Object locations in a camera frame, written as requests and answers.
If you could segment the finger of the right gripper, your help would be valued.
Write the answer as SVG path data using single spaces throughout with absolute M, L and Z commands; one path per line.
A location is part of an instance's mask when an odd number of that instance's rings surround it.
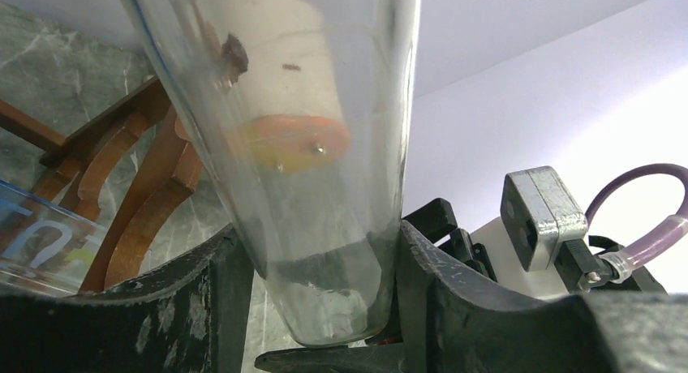
M 408 372 L 403 344 L 275 350 L 259 355 L 254 366 L 277 373 Z

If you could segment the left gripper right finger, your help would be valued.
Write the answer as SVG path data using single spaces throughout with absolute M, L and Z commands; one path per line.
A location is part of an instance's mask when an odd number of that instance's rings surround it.
M 507 289 L 408 223 L 398 310 L 409 372 L 684 372 L 684 295 L 603 291 L 543 302 Z

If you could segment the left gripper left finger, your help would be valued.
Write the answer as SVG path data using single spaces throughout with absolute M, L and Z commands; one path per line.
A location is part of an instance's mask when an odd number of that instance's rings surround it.
M 98 294 L 1 289 L 4 372 L 238 372 L 254 270 L 231 227 Z

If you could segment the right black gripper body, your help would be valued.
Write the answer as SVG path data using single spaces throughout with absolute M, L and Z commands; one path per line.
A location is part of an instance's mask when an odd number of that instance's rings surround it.
M 458 226 L 451 203 L 435 198 L 402 218 L 444 253 L 488 279 L 497 282 L 486 246 L 473 243 L 470 234 Z

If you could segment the blue glass bottle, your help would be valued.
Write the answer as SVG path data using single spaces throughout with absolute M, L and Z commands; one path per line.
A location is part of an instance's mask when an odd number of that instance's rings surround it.
M 77 294 L 106 232 L 2 181 L 1 285 L 58 298 Z

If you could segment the small clear glass bottle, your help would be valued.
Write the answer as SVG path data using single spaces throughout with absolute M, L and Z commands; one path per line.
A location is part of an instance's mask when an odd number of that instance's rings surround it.
M 194 0 L 120 0 L 300 345 L 345 345 L 388 323 L 402 219 L 421 0 L 304 0 L 323 16 L 349 151 L 284 174 L 230 155 L 221 68 Z

